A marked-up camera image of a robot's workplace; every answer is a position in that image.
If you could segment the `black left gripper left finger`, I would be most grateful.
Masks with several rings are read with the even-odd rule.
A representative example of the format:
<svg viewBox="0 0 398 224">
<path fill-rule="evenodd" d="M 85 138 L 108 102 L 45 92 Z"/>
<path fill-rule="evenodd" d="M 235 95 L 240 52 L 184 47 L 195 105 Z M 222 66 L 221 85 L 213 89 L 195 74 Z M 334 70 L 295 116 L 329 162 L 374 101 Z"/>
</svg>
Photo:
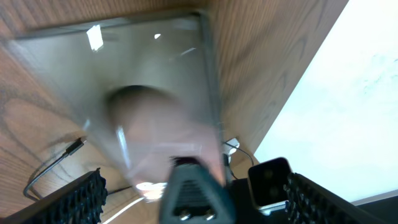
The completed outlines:
<svg viewBox="0 0 398 224">
<path fill-rule="evenodd" d="M 87 172 L 50 195 L 1 220 L 10 224 L 101 222 L 108 191 L 100 170 Z"/>
</svg>

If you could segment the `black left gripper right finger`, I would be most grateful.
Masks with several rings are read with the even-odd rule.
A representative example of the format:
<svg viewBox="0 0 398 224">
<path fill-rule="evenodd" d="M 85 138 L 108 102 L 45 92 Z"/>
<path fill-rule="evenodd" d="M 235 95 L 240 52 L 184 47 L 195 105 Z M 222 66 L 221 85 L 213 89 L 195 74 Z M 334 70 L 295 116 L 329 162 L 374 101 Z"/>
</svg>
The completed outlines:
<svg viewBox="0 0 398 224">
<path fill-rule="evenodd" d="M 379 218 L 342 199 L 298 173 L 287 175 L 285 212 L 293 224 L 383 224 L 397 223 Z"/>
</svg>

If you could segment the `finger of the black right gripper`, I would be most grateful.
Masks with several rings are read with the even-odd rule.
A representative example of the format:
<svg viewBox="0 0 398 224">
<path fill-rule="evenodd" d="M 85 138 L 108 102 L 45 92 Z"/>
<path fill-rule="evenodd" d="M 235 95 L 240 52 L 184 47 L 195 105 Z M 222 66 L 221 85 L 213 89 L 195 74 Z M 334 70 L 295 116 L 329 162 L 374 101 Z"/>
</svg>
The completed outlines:
<svg viewBox="0 0 398 224">
<path fill-rule="evenodd" d="M 174 157 L 159 207 L 160 224 L 235 224 L 228 191 L 195 157 Z"/>
</svg>

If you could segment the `gold Samsung Galaxy smartphone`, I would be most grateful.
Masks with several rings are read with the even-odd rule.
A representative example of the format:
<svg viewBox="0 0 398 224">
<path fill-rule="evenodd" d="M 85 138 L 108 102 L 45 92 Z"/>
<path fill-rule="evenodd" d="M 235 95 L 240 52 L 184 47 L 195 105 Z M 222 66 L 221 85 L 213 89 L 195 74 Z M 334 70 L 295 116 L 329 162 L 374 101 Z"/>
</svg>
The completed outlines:
<svg viewBox="0 0 398 224">
<path fill-rule="evenodd" d="M 175 157 L 197 158 L 225 183 L 218 77 L 203 14 L 54 27 L 7 46 L 140 194 L 160 198 Z"/>
</svg>

